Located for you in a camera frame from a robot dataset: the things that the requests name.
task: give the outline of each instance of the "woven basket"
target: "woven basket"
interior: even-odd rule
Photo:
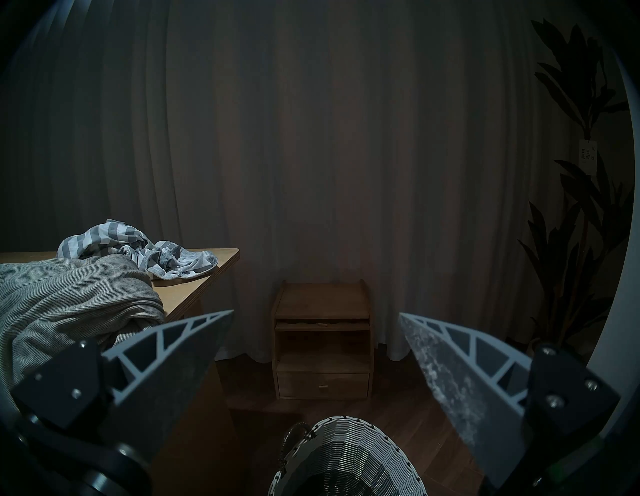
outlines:
[[[304,438],[288,453],[298,428]],[[299,422],[285,435],[269,496],[426,496],[402,450],[376,426],[330,417],[313,429]]]

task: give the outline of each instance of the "wooden floor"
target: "wooden floor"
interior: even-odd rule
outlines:
[[[413,355],[392,362],[385,353],[385,346],[376,350],[372,397],[360,401],[276,400],[271,364],[246,355],[216,362],[248,458],[247,495],[266,496],[282,437],[294,423],[350,415],[372,422],[402,448],[429,496],[475,496],[482,473],[433,399]]]

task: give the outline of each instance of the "curtain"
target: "curtain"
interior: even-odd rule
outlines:
[[[516,240],[528,199],[555,224],[579,138],[533,77],[543,17],[588,25],[557,2],[60,1],[1,80],[3,250],[106,218],[238,247],[205,295],[236,310],[221,356],[270,360],[282,280],[363,278],[394,360],[400,311],[526,339]]]

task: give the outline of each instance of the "basket handle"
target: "basket handle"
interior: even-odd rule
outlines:
[[[287,469],[285,468],[285,460],[284,460],[284,458],[285,458],[285,456],[287,456],[287,453],[289,453],[289,451],[291,450],[291,447],[289,449],[287,449],[287,445],[291,444],[290,441],[291,441],[291,437],[292,437],[293,433],[296,431],[296,429],[298,429],[300,427],[305,428],[305,431],[306,431],[305,436],[307,434],[309,434],[311,439],[316,437],[316,433],[313,432],[313,429],[309,426],[309,424],[305,424],[304,422],[297,422],[297,423],[295,423],[295,424],[293,424],[291,426],[291,428],[284,435],[284,438],[282,440],[282,448],[280,449],[280,471],[281,471],[282,475],[287,473]]]

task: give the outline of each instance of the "nightstand drawer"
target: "nightstand drawer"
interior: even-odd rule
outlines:
[[[366,398],[369,374],[278,372],[281,398]]]

